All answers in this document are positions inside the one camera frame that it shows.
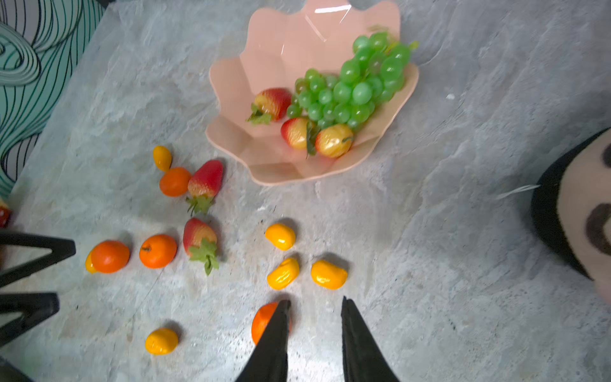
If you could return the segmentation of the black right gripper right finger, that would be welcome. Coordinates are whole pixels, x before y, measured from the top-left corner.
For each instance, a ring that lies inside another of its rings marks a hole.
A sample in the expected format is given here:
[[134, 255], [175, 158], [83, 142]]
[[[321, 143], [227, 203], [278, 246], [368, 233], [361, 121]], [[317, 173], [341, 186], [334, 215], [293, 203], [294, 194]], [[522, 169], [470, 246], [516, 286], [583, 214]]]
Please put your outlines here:
[[399, 382], [355, 302], [346, 297], [341, 306], [341, 327], [345, 381]]

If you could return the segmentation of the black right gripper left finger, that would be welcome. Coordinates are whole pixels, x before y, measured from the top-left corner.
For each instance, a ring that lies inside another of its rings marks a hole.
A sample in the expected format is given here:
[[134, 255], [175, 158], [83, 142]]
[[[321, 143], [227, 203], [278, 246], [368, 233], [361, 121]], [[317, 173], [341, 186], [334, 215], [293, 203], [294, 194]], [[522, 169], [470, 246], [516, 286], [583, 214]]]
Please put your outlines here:
[[283, 299], [236, 381], [286, 382], [291, 301]]

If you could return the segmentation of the green grape bunch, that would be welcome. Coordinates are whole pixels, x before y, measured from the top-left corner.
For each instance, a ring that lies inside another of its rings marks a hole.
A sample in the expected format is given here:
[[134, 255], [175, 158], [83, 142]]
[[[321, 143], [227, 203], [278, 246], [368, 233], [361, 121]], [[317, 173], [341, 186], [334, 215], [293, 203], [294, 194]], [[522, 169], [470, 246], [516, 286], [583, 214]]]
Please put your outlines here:
[[289, 119], [308, 116], [318, 127], [346, 124], [358, 131], [404, 87], [404, 71], [419, 42], [379, 30], [357, 37], [353, 56], [335, 72], [309, 68], [294, 83]]

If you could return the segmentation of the yellow kumquat by tangerine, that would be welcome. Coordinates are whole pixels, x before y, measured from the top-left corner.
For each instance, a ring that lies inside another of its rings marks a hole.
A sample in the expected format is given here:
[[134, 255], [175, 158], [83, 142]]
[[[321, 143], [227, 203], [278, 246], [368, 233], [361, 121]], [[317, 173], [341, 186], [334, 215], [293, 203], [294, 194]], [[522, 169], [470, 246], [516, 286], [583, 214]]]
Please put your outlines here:
[[88, 256], [86, 258], [86, 261], [85, 261], [85, 264], [84, 264], [84, 267], [85, 267], [86, 271], [89, 272], [90, 274], [95, 274], [95, 273], [97, 273], [97, 270], [96, 270], [96, 268], [95, 268], [95, 266], [94, 266], [94, 264], [92, 262], [92, 254], [93, 254], [93, 251], [91, 251], [88, 254]]

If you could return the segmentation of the orange tangerine right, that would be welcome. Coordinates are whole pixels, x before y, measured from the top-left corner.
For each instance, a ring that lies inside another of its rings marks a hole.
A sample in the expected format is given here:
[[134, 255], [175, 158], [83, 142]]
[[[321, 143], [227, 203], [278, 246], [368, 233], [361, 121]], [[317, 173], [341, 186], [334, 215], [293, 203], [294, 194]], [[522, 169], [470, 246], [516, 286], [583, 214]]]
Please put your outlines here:
[[277, 302], [270, 302], [269, 304], [260, 307], [254, 316], [251, 324], [251, 338], [255, 345], [259, 344], [259, 341], [270, 320], [272, 319], [277, 307]]

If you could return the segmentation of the orange tangerine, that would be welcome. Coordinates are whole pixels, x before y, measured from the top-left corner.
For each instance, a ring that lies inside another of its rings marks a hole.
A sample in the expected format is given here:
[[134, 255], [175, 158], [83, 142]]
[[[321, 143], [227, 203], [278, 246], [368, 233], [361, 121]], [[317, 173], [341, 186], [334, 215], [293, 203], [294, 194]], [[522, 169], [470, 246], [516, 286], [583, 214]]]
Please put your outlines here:
[[191, 173], [183, 167], [168, 170], [160, 179], [160, 191], [167, 197], [181, 197], [188, 192]]
[[259, 341], [270, 320], [272, 319], [277, 307], [277, 302], [270, 302], [269, 304], [260, 307], [254, 316], [251, 324], [251, 338], [255, 345], [259, 344]]
[[130, 249], [120, 241], [105, 240], [92, 249], [89, 258], [97, 272], [111, 274], [126, 267]]
[[178, 252], [176, 240], [166, 234], [152, 236], [145, 240], [139, 250], [142, 264], [150, 269], [169, 265]]

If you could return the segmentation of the orange tangerine far left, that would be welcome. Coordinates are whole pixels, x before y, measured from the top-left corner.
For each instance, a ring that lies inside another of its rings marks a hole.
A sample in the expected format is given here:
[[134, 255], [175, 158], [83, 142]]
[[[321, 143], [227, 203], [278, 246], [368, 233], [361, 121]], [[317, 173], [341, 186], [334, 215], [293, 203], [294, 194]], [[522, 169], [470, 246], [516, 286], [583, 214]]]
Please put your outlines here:
[[92, 249], [89, 258], [97, 272], [111, 274], [126, 267], [130, 249], [120, 241], [105, 240]]

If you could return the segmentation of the yellow red plush toy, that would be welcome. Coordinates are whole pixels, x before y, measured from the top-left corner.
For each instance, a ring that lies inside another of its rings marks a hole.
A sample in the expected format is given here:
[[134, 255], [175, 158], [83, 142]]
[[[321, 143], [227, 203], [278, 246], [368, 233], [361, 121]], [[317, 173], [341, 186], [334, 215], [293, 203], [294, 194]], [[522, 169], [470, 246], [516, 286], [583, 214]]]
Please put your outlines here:
[[7, 226], [8, 221], [11, 217], [11, 209], [8, 206], [8, 204], [6, 204], [6, 202], [4, 202], [3, 200], [0, 200], [0, 228], [3, 229]]

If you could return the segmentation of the yellow kumquat cluster left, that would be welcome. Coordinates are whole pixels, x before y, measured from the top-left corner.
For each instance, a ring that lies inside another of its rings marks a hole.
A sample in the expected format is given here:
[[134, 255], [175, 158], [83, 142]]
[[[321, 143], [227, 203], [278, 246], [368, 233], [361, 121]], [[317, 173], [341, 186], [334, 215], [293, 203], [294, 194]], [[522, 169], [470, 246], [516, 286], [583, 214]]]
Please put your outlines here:
[[272, 289], [280, 291], [293, 283], [299, 273], [300, 267], [297, 259], [287, 258], [268, 275], [267, 283]]

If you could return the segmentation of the yellow kumquat cluster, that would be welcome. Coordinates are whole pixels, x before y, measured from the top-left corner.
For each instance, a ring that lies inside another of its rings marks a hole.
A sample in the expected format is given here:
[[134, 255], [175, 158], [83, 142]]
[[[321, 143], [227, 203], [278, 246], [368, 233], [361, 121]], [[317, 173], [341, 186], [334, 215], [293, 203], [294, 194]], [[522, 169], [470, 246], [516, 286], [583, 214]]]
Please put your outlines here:
[[310, 275], [316, 285], [329, 290], [342, 288], [348, 279], [348, 272], [345, 269], [324, 259], [312, 265]]
[[297, 259], [287, 258], [268, 275], [267, 283], [272, 289], [280, 291], [293, 283], [299, 273], [300, 267]]
[[296, 242], [294, 230], [285, 224], [272, 224], [267, 228], [265, 237], [279, 250], [288, 251]]

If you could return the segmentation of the orange tangerine lower middle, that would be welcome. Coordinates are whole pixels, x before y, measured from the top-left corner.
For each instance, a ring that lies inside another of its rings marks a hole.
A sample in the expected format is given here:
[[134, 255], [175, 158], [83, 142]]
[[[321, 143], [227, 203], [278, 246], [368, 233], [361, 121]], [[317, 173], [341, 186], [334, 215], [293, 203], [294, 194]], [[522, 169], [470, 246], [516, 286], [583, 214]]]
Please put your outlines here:
[[139, 250], [142, 264], [150, 269], [169, 265], [178, 252], [176, 240], [166, 234], [152, 236], [145, 240]]

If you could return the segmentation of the yellow kumquat cluster right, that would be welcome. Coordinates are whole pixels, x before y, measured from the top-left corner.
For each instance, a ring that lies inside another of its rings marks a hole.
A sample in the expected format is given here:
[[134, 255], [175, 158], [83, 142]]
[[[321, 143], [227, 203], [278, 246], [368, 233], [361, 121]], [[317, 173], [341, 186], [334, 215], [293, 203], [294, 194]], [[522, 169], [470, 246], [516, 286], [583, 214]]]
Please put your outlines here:
[[329, 290], [342, 288], [348, 279], [348, 272], [345, 269], [324, 259], [312, 265], [310, 275], [316, 285]]

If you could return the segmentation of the yellow kumquat front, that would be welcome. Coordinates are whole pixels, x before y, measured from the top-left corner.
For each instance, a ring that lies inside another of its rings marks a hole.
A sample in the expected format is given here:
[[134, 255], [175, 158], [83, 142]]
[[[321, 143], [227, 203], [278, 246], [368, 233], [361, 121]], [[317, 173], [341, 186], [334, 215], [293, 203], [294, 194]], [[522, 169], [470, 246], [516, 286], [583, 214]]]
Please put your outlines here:
[[148, 353], [162, 356], [172, 353], [179, 344], [179, 337], [169, 328], [159, 328], [153, 331], [145, 340], [145, 349]]

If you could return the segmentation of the yellow kumquat upper cluster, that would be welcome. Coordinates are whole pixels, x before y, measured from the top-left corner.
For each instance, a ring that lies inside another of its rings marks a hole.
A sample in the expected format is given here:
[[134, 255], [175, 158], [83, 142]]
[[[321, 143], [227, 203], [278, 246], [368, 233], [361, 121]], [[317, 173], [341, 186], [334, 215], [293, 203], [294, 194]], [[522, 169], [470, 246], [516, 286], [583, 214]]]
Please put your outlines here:
[[265, 237], [279, 250], [288, 251], [296, 242], [294, 230], [285, 224], [272, 224], [267, 228]]

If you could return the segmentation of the orange tangerine upper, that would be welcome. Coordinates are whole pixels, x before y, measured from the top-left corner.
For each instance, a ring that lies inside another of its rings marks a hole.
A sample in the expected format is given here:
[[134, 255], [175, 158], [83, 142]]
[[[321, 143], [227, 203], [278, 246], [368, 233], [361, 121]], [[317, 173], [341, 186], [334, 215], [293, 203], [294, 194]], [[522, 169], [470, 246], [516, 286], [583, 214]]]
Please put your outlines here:
[[168, 170], [160, 179], [160, 191], [167, 197], [181, 197], [188, 192], [191, 173], [183, 167]]

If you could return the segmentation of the yellow kumquat far left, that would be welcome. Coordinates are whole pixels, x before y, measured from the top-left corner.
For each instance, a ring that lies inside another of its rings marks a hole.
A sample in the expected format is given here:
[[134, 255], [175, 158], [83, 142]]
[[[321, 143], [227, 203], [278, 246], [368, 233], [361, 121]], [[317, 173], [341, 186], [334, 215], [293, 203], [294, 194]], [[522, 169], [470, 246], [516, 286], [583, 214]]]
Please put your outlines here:
[[153, 150], [154, 165], [162, 172], [170, 170], [173, 157], [171, 151], [165, 146], [156, 146]]

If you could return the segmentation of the lower strawberry left pair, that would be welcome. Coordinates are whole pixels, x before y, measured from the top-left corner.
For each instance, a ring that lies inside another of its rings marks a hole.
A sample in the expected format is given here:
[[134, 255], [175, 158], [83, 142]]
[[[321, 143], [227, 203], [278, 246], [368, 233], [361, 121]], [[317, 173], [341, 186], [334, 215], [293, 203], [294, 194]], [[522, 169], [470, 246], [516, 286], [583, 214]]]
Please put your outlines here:
[[184, 250], [190, 261], [203, 264], [207, 276], [220, 268], [217, 242], [216, 233], [202, 220], [194, 217], [186, 222], [182, 235]]

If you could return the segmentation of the strawberry pair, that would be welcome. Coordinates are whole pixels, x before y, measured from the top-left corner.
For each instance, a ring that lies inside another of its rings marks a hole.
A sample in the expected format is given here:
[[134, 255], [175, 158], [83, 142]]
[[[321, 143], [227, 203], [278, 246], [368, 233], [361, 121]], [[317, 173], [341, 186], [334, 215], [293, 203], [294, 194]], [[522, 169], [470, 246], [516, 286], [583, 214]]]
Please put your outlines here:
[[186, 222], [182, 235], [184, 250], [190, 261], [203, 264], [207, 276], [220, 268], [217, 242], [216, 233], [202, 220], [194, 217]]
[[224, 175], [224, 165], [220, 160], [206, 162], [189, 180], [189, 203], [190, 214], [208, 213], [213, 205], [216, 195], [221, 190]]

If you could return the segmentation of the upper strawberry left pair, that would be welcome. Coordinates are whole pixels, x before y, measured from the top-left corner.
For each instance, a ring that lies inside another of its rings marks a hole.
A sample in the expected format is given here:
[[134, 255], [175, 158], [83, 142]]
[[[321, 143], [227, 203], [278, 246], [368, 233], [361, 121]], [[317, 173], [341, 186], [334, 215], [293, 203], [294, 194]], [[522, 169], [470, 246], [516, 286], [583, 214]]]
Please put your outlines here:
[[208, 213], [213, 205], [216, 195], [221, 190], [224, 175], [224, 165], [220, 160], [206, 162], [189, 180], [189, 203], [190, 214]]

